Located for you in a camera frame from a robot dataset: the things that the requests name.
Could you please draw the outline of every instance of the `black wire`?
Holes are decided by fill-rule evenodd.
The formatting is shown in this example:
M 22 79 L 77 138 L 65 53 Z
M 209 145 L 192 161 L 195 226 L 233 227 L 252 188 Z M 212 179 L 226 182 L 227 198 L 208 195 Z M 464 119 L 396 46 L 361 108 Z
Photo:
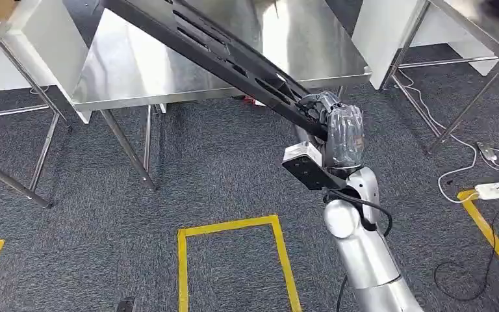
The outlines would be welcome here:
M 449 293 L 445 289 L 443 289 L 441 287 L 441 285 L 439 284 L 439 281 L 437 281 L 437 271 L 439 270 L 439 268 L 443 265 L 454 265 L 456 267 L 464 268 L 462 265 L 455 263 L 453 261 L 445 261 L 443 263 L 439 263 L 435 267 L 435 270 L 433 271 L 433 280 L 435 281 L 435 285 L 443 294 L 449 296 L 450 298 L 452 298 L 454 300 L 457 300 L 460 302 L 467 302 L 467 301 L 471 301 L 471 300 L 475 300 L 475 299 L 479 298 L 479 296 L 481 296 L 485 292 L 485 289 L 487 288 L 487 285 L 489 283 L 489 279 L 488 279 L 489 272 L 491 270 L 491 263 L 493 262 L 494 252 L 496 250 L 496 236 L 494 233 L 494 223 L 496 222 L 496 217 L 498 217 L 498 215 L 499 215 L 499 208 L 498 208 L 498 211 L 496 212 L 496 214 L 494 215 L 493 221 L 491 221 L 491 223 L 489 224 L 489 226 L 491 227 L 491 231 L 493 231 L 493 250 L 491 251 L 491 256 L 489 257 L 489 261 L 487 262 L 487 269 L 485 271 L 485 277 L 483 278 L 483 284 L 481 285 L 481 289 L 469 298 L 458 297 L 454 294 Z
M 370 207 L 373 207 L 373 208 L 376 208 L 377 210 L 379 210 L 381 213 L 383 213 L 387 217 L 387 221 L 388 221 L 387 229 L 385 230 L 385 232 L 383 232 L 383 236 L 386 237 L 387 235 L 389 235 L 389 232 L 391 232 L 391 228 L 393 227 L 393 217 L 391 216 L 389 211 L 380 207 L 378 204 L 371 203 L 369 201 L 367 202 L 366 200 L 362 200 L 360 198 L 356 198 L 353 196 L 349 196 L 347 194 L 343 194 L 342 192 L 340 192 L 338 190 L 329 190 L 329 191 L 336 194 L 339 198 L 342 198 L 343 200 L 345 200 L 347 202 L 361 203 L 363 205 L 367 205 L 367 206 L 370 206 Z
M 367 206 L 370 206 L 370 207 L 373 207 L 373 208 L 379 210 L 381 213 L 383 213 L 387 217 L 387 221 L 388 221 L 387 229 L 385 229 L 385 231 L 383 232 L 383 236 L 387 237 L 387 235 L 389 235 L 389 232 L 391 232 L 391 228 L 393 227 L 393 216 L 391 216 L 389 211 L 387 211 L 386 209 L 380 207 L 379 205 L 377 205 L 375 203 L 371 203 L 369 201 L 367 202 L 366 200 L 361 200 L 359 198 L 349 196 L 347 194 L 343 194 L 342 192 L 340 192 L 338 190 L 328 190 L 328 191 L 336 194 L 336 196 L 342 198 L 343 200 L 345 200 L 347 202 L 361 203 L 363 205 L 367 205 Z M 339 312 L 339 307 L 341 305 L 341 297 L 343 297 L 343 290 L 345 289 L 345 284 L 347 284 L 347 274 L 345 274 L 345 276 L 343 277 L 343 281 L 341 282 L 341 287 L 339 289 L 339 294 L 337 296 L 336 312 Z

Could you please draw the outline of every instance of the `white power strip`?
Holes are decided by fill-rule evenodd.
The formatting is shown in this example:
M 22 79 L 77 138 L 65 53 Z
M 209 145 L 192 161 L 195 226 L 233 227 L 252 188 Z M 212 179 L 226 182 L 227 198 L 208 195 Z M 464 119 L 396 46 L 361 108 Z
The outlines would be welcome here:
M 497 200 L 499 198 L 499 182 L 476 185 L 475 191 L 482 200 Z

